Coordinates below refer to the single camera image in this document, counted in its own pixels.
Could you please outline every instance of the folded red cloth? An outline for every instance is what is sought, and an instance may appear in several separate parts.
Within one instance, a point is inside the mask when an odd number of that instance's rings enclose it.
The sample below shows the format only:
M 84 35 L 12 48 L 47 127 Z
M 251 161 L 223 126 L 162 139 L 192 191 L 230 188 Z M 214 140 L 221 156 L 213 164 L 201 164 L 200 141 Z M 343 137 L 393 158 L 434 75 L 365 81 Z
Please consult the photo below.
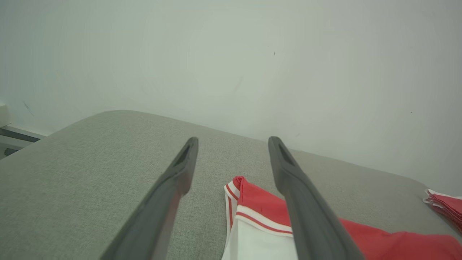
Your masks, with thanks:
M 278 254 L 285 259 L 297 258 L 284 200 L 237 176 L 225 185 L 225 203 L 227 235 L 223 259 L 257 256 L 275 259 Z M 352 221 L 340 221 L 366 259 L 462 260 L 462 246 L 449 235 L 388 233 Z
M 424 198 L 424 202 L 444 215 L 462 234 L 462 197 L 453 197 L 430 189 L 426 189 L 425 193 L 428 197 Z

